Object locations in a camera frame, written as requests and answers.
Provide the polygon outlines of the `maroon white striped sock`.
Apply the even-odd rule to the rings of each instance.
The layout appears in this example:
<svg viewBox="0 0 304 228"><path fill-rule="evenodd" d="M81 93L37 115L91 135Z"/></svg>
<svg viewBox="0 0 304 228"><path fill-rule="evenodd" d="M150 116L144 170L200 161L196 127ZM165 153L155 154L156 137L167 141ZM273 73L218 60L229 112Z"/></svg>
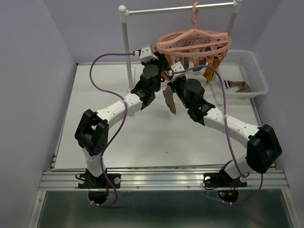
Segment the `maroon white striped sock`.
<svg viewBox="0 0 304 228"><path fill-rule="evenodd" d="M165 98L165 103L166 103L167 107L169 108L170 112L172 114L176 114L176 106L175 106L175 102L173 99L173 92L172 92L171 88L166 87L162 93Z"/></svg>

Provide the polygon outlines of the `mustard brown striped sock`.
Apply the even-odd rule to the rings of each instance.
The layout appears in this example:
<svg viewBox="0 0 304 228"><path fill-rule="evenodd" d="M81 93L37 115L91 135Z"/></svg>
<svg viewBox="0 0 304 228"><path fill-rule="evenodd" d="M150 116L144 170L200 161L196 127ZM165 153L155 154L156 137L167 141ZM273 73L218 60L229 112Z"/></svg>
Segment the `mustard brown striped sock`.
<svg viewBox="0 0 304 228"><path fill-rule="evenodd" d="M219 65L221 63L221 60L219 60L217 57L214 57L212 68L218 69ZM203 73L203 76L206 79L206 85L209 85L209 83L212 81L214 75L214 71L210 68L206 68L205 72Z"/></svg>

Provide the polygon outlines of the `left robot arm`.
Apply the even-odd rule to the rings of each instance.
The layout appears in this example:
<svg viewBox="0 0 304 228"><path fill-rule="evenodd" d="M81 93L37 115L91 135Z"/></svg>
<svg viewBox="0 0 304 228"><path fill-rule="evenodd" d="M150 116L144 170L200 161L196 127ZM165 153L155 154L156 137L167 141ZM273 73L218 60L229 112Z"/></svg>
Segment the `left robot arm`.
<svg viewBox="0 0 304 228"><path fill-rule="evenodd" d="M134 114L151 104L156 92L160 91L162 73L170 69L164 54L155 51L147 60L140 79L126 97L104 109L86 110L76 129L75 139L82 148L87 163L85 173L77 174L80 189L103 189L110 186L120 174L110 174L105 178L106 168L101 158L111 140L108 133L111 127L120 122L124 124L130 114Z"/></svg>

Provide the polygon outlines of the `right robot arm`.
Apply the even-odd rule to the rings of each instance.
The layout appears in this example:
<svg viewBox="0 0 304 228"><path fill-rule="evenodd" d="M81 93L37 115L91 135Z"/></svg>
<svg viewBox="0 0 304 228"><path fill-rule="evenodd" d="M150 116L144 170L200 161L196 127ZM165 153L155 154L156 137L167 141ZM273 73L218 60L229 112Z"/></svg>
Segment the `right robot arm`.
<svg viewBox="0 0 304 228"><path fill-rule="evenodd" d="M245 155L233 157L219 172L205 174L205 187L225 188L234 183L245 187L247 184L240 180L242 174L253 171L264 174L282 154L271 126L265 124L259 127L223 114L203 98L205 90L198 80L182 76L169 82L168 87L179 97L193 121L224 133L228 139L233 138L247 150Z"/></svg>

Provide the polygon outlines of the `pink round clip hanger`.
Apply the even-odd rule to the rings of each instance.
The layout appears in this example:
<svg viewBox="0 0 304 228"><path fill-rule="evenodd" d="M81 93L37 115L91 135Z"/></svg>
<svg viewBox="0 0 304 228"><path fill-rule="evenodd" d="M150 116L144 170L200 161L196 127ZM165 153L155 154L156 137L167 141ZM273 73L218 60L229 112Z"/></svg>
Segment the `pink round clip hanger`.
<svg viewBox="0 0 304 228"><path fill-rule="evenodd" d="M196 28L199 10L198 2L191 9L192 28L189 30L176 31L166 34L157 40L155 50L164 54L168 62L182 62L182 57L188 56L195 66L212 66L214 57L223 60L232 44L232 40L226 32L204 30Z"/></svg>

